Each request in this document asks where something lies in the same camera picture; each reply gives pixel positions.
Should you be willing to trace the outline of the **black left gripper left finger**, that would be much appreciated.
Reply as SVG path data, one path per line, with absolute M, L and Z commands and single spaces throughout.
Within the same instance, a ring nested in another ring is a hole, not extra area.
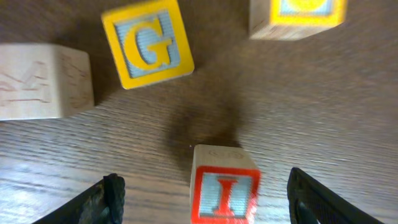
M 113 173 L 34 224 L 122 223 L 125 180 Z

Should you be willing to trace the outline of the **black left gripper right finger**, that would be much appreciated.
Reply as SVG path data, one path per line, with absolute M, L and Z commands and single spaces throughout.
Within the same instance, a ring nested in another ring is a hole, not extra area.
M 291 224 L 382 224 L 297 167 L 290 171 L 287 198 Z

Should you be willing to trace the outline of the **red letter I block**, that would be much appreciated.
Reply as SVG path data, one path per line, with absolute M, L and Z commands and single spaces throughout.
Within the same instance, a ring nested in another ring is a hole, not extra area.
M 241 147 L 198 144 L 193 149 L 190 221 L 252 224 L 261 171 Z

